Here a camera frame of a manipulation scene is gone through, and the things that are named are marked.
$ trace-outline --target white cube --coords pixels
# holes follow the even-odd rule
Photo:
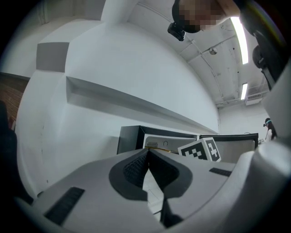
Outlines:
[[[178,148],[179,155],[220,162],[221,157],[212,137],[202,138],[196,142]]]

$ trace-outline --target ceiling light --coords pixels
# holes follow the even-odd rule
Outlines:
[[[231,21],[236,30],[236,35],[238,38],[238,42],[240,44],[242,64],[246,64],[249,62],[249,55],[247,52],[247,44],[246,44],[246,36],[245,36],[244,28],[242,27],[239,17],[231,17]]]
[[[246,97],[246,91],[247,91],[247,83],[244,83],[242,85],[242,93],[241,93],[241,100],[244,100]]]

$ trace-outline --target ceiling fixture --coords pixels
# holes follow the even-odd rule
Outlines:
[[[239,17],[231,17],[231,21],[236,30],[236,35],[240,44],[242,64],[246,64],[249,62],[249,55],[247,52],[246,35],[244,32],[244,28],[242,27]]]
[[[241,93],[241,100],[244,100],[246,97],[246,91],[247,91],[247,83],[244,83],[242,85],[242,93]]]

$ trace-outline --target white ceiling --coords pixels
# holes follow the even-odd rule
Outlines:
[[[46,0],[47,20],[62,16],[85,17],[86,3],[92,0]],[[186,34],[181,42],[167,32],[175,0],[140,0],[129,17],[129,22],[156,35],[172,47],[201,78],[218,107],[240,102],[242,84],[248,82],[248,95],[268,90],[261,71],[252,61],[252,51],[257,45],[246,30],[249,63],[243,65],[234,27],[230,20],[210,30]],[[215,47],[216,55],[209,49]]]

